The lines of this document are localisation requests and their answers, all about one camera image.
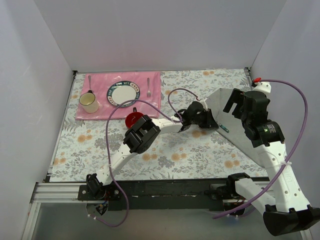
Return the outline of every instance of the gray wall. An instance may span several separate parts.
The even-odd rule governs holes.
[[[286,0],[34,0],[73,70],[251,66]]]
[[[0,239],[20,239],[48,170],[72,72],[32,0],[0,0]]]
[[[253,66],[255,78],[286,80],[306,95],[309,116],[304,136],[292,167],[306,197],[320,207],[320,1],[288,0],[265,40]],[[273,83],[270,117],[277,121],[286,138],[287,150],[299,133],[304,106],[300,95],[290,87]],[[320,223],[311,228],[320,239]]]

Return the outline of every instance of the flower pattern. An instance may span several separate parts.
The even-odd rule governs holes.
[[[77,74],[71,98],[52,162],[51,182],[84,182],[108,162],[105,120],[75,120],[85,74]],[[168,116],[173,110],[168,94],[175,88],[186,88],[204,99],[219,88],[250,89],[242,69],[209,69],[161,72],[161,111]],[[176,91],[172,105],[184,109],[194,96]],[[110,152],[122,144],[127,127],[124,119],[111,120],[108,129]],[[231,142],[214,130],[191,126],[189,130],[159,135],[144,153],[132,158],[115,176],[117,180],[225,178],[245,172],[251,177],[267,176]]]

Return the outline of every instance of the silverware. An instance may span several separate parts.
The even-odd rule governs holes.
[[[146,93],[146,97],[147,97],[147,98],[150,98],[150,97],[151,97],[151,91],[149,90],[150,79],[147,78],[146,81],[147,81],[147,83],[148,83],[148,92]]]
[[[91,90],[91,75],[88,76],[88,79],[89,79],[89,91],[88,93],[94,93],[92,90]]]

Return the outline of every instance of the red mug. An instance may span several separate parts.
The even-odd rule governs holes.
[[[144,114],[142,112],[138,112],[137,109],[134,107],[133,112],[130,113],[125,118],[125,125],[129,129],[131,128]]]

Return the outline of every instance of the beige mug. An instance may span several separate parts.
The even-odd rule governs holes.
[[[82,94],[79,102],[88,114],[95,113],[99,109],[99,103],[96,95],[94,95],[92,92],[86,92]]]

